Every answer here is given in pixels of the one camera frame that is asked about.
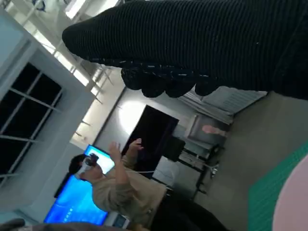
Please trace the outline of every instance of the television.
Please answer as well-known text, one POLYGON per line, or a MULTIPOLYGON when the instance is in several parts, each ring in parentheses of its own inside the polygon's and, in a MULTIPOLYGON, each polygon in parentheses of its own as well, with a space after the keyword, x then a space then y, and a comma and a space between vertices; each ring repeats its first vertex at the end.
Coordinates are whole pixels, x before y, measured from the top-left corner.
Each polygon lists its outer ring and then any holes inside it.
MULTIPOLYGON (((91 145, 87 147, 84 154, 97 155, 99 157, 97 163, 104 174, 115 165, 106 152, 91 145)), ((45 217, 44 223, 88 222, 102 225, 107 215, 107 212, 100 210, 94 204, 91 184, 70 176, 45 217)))
MULTIPOLYGON (((179 120, 146 105, 135 129, 126 143, 122 155, 135 139, 142 139, 143 150, 139 151, 135 171, 154 171, 163 155, 163 148, 177 126, 179 120)), ((153 173, 142 173, 151 178, 153 173)))

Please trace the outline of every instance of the green mat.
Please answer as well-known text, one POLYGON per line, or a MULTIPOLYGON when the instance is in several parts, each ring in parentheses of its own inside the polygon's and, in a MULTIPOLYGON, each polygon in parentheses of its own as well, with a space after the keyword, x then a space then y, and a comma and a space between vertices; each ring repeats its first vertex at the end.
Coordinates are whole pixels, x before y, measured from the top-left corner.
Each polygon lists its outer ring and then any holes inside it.
POLYGON ((308 143, 292 153, 249 189, 248 231, 271 231, 279 193, 294 167, 306 156, 308 143))

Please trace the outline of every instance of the pink object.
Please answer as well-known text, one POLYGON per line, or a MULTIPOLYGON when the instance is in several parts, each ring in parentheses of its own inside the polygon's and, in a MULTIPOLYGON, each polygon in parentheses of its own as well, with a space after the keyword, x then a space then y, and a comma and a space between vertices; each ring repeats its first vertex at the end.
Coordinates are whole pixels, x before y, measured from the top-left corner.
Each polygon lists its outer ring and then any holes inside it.
POLYGON ((279 194, 273 219, 273 231, 307 230, 308 156, 294 168, 285 182, 279 194))

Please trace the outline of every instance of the monitor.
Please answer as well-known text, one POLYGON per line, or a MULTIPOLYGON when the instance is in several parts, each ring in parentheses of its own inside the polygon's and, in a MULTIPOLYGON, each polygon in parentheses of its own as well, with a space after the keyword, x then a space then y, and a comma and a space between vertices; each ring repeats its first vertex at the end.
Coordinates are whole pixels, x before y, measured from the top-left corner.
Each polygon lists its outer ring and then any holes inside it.
MULTIPOLYGON (((106 152, 91 145, 87 147, 84 154, 96 154, 99 157, 97 163, 104 174, 114 166, 114 162, 106 152)), ((89 222, 102 225, 107 215, 107 212, 100 210, 94 204, 91 184, 70 176, 48 212, 44 223, 89 222)))

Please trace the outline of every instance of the floor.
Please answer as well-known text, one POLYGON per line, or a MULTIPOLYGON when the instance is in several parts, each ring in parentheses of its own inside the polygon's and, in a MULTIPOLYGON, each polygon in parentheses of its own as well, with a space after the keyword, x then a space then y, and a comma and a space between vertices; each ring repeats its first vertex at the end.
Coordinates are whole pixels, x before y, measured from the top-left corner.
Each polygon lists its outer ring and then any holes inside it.
POLYGON ((196 202, 227 228, 247 230, 249 187, 308 141, 308 102, 269 94, 239 113, 231 128, 218 174, 196 202))

